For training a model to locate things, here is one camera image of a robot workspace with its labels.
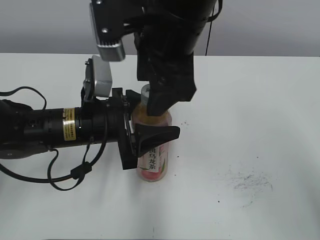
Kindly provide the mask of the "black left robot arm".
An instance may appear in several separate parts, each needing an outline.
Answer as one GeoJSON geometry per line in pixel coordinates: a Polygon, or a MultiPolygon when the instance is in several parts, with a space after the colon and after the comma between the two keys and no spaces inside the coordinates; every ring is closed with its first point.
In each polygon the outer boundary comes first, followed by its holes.
{"type": "Polygon", "coordinates": [[[33,110],[7,99],[0,102],[0,157],[23,159],[53,148],[86,145],[89,142],[118,144],[122,168],[135,169],[138,158],[155,147],[176,140],[177,126],[136,124],[130,115],[138,105],[139,93],[112,89],[106,100],[82,102],[81,107],[33,110]]]}

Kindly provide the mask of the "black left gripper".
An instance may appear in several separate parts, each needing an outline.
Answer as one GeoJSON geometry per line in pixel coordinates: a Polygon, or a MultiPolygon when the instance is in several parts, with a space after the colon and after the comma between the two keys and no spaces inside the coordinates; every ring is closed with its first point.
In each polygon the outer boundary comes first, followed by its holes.
{"type": "Polygon", "coordinates": [[[100,149],[89,163],[92,167],[101,158],[107,143],[116,142],[123,170],[136,169],[138,157],[180,136],[178,126],[149,126],[136,124],[134,134],[130,120],[134,108],[140,102],[140,94],[133,90],[113,88],[106,100],[88,98],[81,90],[81,133],[88,134],[89,144],[100,143],[100,149]]]}

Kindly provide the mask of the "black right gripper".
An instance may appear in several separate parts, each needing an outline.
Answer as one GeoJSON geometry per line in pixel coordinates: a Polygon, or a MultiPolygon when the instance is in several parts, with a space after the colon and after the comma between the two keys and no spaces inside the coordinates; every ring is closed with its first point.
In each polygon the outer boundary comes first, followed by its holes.
{"type": "Polygon", "coordinates": [[[159,117],[178,102],[189,102],[197,88],[195,0],[124,0],[124,23],[132,25],[137,79],[148,82],[147,114],[159,117]]]}

